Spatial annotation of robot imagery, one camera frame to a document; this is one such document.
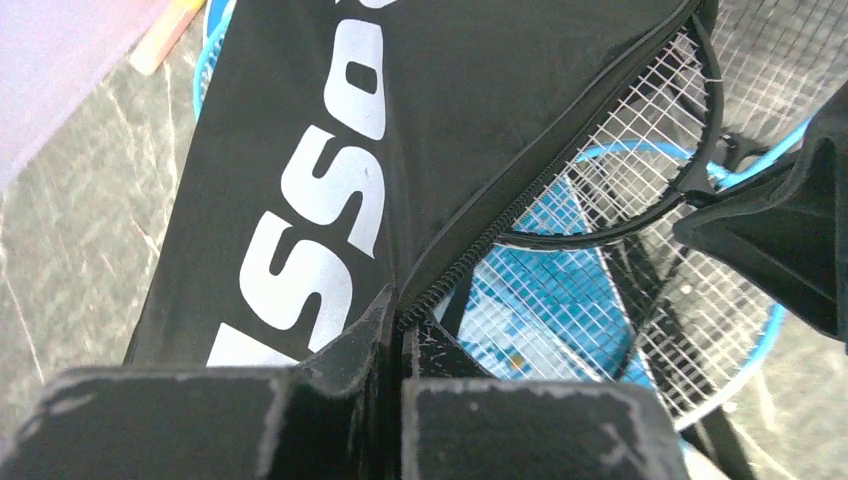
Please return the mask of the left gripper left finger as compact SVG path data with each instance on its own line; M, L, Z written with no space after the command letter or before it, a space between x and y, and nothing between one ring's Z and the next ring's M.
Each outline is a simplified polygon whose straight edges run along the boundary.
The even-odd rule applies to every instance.
M296 367L78 368L50 382L1 458L5 479L378 479L382 289Z

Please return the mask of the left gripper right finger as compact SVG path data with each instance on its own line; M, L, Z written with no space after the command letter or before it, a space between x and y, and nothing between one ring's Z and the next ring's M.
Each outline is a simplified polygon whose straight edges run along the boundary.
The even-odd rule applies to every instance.
M439 325L404 336L404 479L686 479L679 437L640 386L503 381Z

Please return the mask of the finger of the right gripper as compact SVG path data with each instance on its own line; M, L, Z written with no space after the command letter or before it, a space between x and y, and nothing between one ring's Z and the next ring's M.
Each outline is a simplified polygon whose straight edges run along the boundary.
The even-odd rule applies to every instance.
M801 147L678 221L675 239L730 266L818 333L847 339L847 89Z

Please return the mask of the black racket cover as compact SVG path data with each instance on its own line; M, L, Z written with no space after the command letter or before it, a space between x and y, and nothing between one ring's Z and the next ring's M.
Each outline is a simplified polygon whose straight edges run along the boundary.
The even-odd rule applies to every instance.
M241 1L126 362L358 367L694 1Z

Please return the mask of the blue racket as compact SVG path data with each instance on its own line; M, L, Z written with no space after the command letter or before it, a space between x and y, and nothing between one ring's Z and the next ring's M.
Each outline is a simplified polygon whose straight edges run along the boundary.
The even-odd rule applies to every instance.
M634 383L685 429L748 381L786 314L673 239L688 211L598 247L498 246L435 319L496 377Z

